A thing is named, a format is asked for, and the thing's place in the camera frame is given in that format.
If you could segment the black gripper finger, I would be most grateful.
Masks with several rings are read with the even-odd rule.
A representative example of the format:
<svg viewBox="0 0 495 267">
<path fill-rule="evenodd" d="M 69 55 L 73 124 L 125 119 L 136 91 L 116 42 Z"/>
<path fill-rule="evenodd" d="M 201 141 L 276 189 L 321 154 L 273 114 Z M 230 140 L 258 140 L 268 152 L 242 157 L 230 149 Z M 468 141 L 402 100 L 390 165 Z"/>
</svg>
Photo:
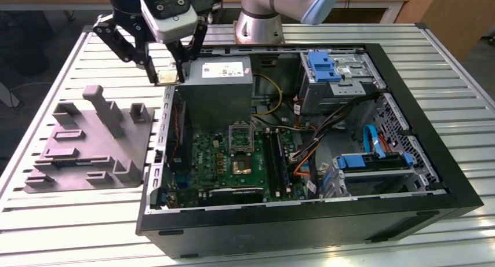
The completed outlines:
<svg viewBox="0 0 495 267">
<path fill-rule="evenodd" d="M 152 34 L 141 16 L 98 16 L 93 32 L 125 63 L 134 62 L 145 70 L 150 84 L 157 84 L 157 72 L 149 56 Z"/>
<path fill-rule="evenodd" d="M 177 71 L 177 82 L 185 82 L 184 67 L 182 65 L 194 61 L 197 59 L 198 53 L 201 51 L 202 42 L 206 35 L 208 21 L 206 16 L 200 16 L 197 18 L 197 26 L 194 33 L 192 34 L 190 42 L 186 46 L 182 46 L 181 41 L 173 41 L 165 44 L 168 51 L 176 62 Z"/>
</svg>

